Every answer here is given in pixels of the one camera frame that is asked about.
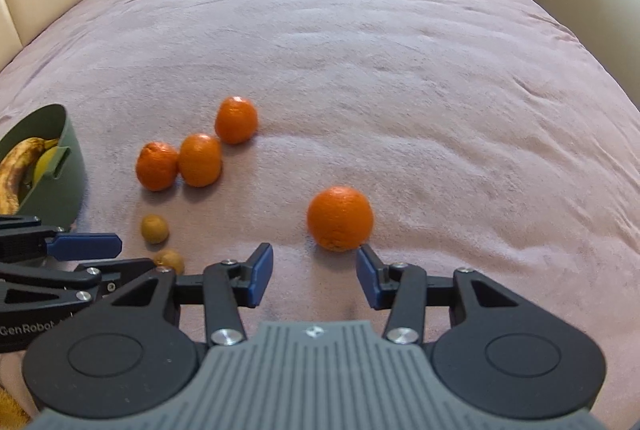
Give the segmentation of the brown kiwi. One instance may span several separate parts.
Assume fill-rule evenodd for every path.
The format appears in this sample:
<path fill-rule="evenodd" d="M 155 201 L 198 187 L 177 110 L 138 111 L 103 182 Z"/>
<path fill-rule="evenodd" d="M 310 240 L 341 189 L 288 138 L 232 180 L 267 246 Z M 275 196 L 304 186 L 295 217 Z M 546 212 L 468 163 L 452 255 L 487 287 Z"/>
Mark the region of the brown kiwi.
<path fill-rule="evenodd" d="M 166 241 L 169 236 L 167 221 L 159 215 L 146 215 L 140 223 L 142 239 L 151 245 L 158 245 Z"/>
<path fill-rule="evenodd" d="M 164 248 L 153 256 L 153 261 L 157 267 L 170 268 L 174 270 L 177 275 L 182 275 L 186 266 L 184 265 L 184 258 L 173 249 Z"/>

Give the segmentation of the yellow-green apple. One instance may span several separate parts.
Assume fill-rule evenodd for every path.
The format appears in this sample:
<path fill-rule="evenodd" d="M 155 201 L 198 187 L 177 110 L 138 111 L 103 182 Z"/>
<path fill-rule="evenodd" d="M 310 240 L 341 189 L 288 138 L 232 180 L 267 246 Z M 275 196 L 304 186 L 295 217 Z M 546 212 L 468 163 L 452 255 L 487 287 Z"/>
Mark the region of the yellow-green apple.
<path fill-rule="evenodd" d="M 56 146 L 52 146 L 47 151 L 44 151 L 43 154 L 39 157 L 34 169 L 34 174 L 32 175 L 33 187 L 35 187 L 38 184 L 38 182 L 40 181 L 40 179 L 48 169 L 49 164 L 51 163 L 52 158 L 56 154 L 57 150 L 58 148 Z"/>

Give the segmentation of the brown kiwi upper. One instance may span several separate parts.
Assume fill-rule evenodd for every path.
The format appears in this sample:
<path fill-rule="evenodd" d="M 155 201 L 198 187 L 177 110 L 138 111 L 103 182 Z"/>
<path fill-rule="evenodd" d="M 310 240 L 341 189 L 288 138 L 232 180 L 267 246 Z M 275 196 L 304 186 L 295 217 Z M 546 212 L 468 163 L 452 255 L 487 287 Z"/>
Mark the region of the brown kiwi upper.
<path fill-rule="evenodd" d="M 158 245 L 166 241 L 169 236 L 167 221 L 159 215 L 146 215 L 140 223 L 142 239 L 151 245 Z"/>

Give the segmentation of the large orange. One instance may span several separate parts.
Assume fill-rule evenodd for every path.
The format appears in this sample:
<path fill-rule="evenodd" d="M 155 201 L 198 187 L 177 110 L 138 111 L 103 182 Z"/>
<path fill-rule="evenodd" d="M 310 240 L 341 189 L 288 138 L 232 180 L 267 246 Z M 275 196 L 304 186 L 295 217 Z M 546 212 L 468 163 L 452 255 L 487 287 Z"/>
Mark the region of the large orange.
<path fill-rule="evenodd" d="M 342 253 L 369 239 L 374 213 L 366 195 L 352 187 L 329 187 L 307 209 L 307 228 L 323 249 Z"/>

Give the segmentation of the mandarin orange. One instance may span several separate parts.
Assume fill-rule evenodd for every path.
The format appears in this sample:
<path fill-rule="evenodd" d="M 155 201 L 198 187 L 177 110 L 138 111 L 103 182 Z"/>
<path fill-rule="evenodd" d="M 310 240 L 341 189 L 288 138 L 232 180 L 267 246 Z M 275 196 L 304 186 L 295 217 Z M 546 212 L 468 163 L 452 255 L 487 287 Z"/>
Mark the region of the mandarin orange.
<path fill-rule="evenodd" d="M 228 97 L 220 103 L 214 127 L 223 143 L 235 145 L 247 142 L 258 129 L 257 109 L 250 100 Z"/>
<path fill-rule="evenodd" d="M 165 142 L 146 143 L 137 159 L 136 175 L 150 192 L 170 189 L 178 176 L 178 151 Z"/>
<path fill-rule="evenodd" d="M 190 187 L 208 187 L 215 183 L 222 170 L 220 141 L 205 133 L 188 135 L 180 146 L 178 169 Z"/>

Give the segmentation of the brown kiwi lower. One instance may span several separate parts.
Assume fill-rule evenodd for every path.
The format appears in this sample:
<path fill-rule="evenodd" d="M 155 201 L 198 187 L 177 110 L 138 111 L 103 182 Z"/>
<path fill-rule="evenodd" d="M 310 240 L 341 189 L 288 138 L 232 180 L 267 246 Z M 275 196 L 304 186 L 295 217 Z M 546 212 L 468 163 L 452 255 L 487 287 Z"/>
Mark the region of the brown kiwi lower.
<path fill-rule="evenodd" d="M 186 266 L 184 265 L 184 258 L 173 249 L 164 248 L 153 256 L 153 261 L 157 267 L 170 268 L 174 270 L 177 275 L 182 275 Z"/>

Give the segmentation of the green fruit bowl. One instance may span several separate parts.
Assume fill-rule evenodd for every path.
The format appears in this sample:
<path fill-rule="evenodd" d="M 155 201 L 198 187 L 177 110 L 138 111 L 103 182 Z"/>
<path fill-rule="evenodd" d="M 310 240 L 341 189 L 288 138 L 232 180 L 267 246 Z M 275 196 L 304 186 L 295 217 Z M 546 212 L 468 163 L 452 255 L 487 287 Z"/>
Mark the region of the green fruit bowl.
<path fill-rule="evenodd" d="M 48 169 L 32 186 L 32 165 L 20 185 L 17 215 L 36 216 L 45 224 L 68 230 L 76 221 L 86 188 L 86 167 L 67 109 L 48 104 L 29 113 L 1 139 L 1 161 L 17 143 L 38 137 L 58 139 L 58 150 Z"/>

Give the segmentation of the pink bed blanket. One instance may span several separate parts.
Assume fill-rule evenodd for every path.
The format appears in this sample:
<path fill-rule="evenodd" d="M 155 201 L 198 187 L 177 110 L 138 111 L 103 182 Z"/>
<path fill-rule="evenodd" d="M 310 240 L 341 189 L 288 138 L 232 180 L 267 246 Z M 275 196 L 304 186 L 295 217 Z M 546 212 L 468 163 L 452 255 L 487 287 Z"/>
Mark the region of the pink bed blanket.
<path fill-rule="evenodd" d="M 255 105 L 241 144 L 220 103 Z M 433 275 L 470 267 L 579 327 L 608 363 L 594 412 L 639 417 L 639 113 L 532 0 L 83 0 L 1 74 L 1 127 L 66 107 L 87 169 L 81 232 L 146 257 L 149 213 L 191 273 L 274 249 L 263 321 L 368 320 L 355 257 L 308 234 L 311 198 L 367 196 L 371 246 Z M 221 143 L 208 187 L 150 192 L 146 143 Z"/>

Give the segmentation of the overripe banana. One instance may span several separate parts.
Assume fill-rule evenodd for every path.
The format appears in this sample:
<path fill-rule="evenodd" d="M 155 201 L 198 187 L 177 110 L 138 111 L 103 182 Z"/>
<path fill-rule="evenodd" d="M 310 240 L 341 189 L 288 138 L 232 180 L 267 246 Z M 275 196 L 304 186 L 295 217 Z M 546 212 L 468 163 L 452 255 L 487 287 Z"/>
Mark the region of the overripe banana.
<path fill-rule="evenodd" d="M 27 138 L 16 146 L 2 159 L 0 168 L 1 179 L 1 213 L 14 215 L 20 207 L 18 193 L 27 170 L 35 165 L 39 157 L 58 144 L 58 139 Z"/>

